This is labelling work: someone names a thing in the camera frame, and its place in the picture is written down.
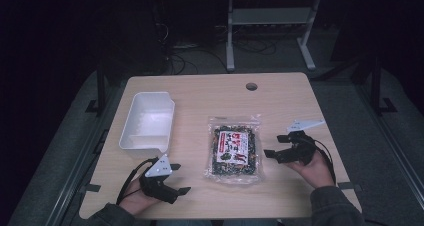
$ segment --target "hand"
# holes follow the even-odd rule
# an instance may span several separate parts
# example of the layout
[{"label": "hand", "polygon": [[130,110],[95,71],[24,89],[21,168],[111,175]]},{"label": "hand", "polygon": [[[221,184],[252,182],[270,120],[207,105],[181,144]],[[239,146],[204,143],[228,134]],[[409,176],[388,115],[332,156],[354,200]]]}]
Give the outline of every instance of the hand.
[{"label": "hand", "polygon": [[146,196],[141,191],[139,178],[131,181],[124,195],[128,196],[124,196],[119,206],[132,215],[140,214],[146,208],[160,202],[159,199]]},{"label": "hand", "polygon": [[291,162],[285,165],[299,173],[314,188],[334,186],[325,159],[318,151],[315,151],[308,165],[303,165],[302,162]]}]

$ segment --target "sleeve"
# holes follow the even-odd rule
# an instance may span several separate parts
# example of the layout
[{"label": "sleeve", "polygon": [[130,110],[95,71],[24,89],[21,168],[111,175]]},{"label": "sleeve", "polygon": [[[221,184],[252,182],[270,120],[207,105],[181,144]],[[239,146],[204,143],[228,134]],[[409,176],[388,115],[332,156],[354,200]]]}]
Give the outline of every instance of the sleeve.
[{"label": "sleeve", "polygon": [[315,189],[311,194],[312,225],[365,225],[362,214],[343,192],[328,186]]},{"label": "sleeve", "polygon": [[134,224],[134,216],[115,204],[106,206],[87,219],[87,226],[129,226]]}]

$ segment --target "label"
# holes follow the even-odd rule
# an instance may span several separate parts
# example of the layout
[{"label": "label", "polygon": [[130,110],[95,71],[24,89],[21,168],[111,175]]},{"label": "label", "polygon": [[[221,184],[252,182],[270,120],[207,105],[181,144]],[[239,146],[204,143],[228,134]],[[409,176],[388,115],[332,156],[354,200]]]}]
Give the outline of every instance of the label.
[{"label": "label", "polygon": [[217,162],[248,164],[249,134],[243,132],[219,132]]}]

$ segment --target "gray carpet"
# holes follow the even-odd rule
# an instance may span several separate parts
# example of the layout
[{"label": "gray carpet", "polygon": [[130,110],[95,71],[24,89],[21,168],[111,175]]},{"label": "gray carpet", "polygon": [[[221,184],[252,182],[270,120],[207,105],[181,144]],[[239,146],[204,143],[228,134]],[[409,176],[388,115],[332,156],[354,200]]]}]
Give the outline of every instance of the gray carpet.
[{"label": "gray carpet", "polygon": [[[295,38],[299,32],[272,40],[275,53],[235,50],[234,73],[304,72],[314,77],[332,69],[330,62],[336,30],[315,30],[309,41],[317,70],[306,69]],[[224,44],[214,48],[195,48],[178,53],[191,64],[181,74],[226,73]],[[182,64],[174,57],[174,72]],[[424,178],[424,117],[406,98],[398,81],[383,71],[382,97],[390,98],[397,113],[387,113],[376,119],[369,109],[366,93],[369,83],[356,86],[349,81],[348,69],[326,82],[312,82],[327,124],[338,147],[351,181],[357,185],[357,196],[365,218],[387,225],[422,225],[424,211],[411,190],[390,144],[381,131],[383,120],[413,165]],[[112,122],[114,112],[125,87],[107,87],[107,108],[101,117],[86,113],[91,100],[96,99],[96,75],[91,75],[81,88],[62,125],[26,190],[9,225],[81,225],[78,208],[84,185],[89,181],[101,145],[104,130]],[[308,225],[308,219],[284,219],[286,225]]]}]

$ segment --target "white plastic tab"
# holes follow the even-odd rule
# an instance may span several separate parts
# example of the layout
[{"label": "white plastic tab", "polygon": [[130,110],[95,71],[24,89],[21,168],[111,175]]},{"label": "white plastic tab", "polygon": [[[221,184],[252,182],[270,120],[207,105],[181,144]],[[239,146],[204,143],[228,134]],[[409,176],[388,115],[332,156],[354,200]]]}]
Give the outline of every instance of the white plastic tab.
[{"label": "white plastic tab", "polygon": [[301,131],[308,128],[312,128],[321,124],[324,124],[325,120],[295,120],[290,127],[287,128],[287,132],[293,132],[293,131]]},{"label": "white plastic tab", "polygon": [[146,172],[146,177],[157,177],[171,175],[172,169],[169,164],[168,155],[164,154],[153,166]]}]

